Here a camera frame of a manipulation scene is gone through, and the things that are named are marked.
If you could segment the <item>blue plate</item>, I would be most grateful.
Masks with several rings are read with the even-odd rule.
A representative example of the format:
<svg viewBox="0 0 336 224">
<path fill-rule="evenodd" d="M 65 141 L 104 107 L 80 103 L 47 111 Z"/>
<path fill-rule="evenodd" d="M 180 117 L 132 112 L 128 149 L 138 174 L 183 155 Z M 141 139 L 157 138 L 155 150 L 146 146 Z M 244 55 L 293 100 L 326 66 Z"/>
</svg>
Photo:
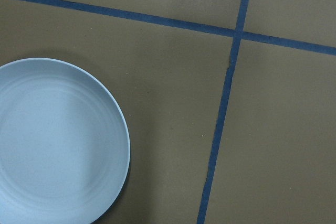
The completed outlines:
<svg viewBox="0 0 336 224">
<path fill-rule="evenodd" d="M 49 58 L 1 66 L 1 223 L 93 223 L 129 163 L 124 116 L 93 75 Z"/>
</svg>

